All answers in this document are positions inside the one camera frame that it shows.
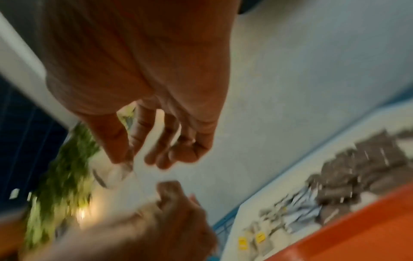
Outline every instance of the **price tag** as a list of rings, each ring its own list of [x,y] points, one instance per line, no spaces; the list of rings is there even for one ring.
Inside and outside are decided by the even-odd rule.
[[[238,237],[238,247],[240,250],[247,250],[248,249],[248,241],[247,238],[244,236]]]
[[[265,240],[265,234],[264,232],[258,232],[257,235],[255,236],[255,240],[257,241],[257,244],[261,243],[262,241]]]

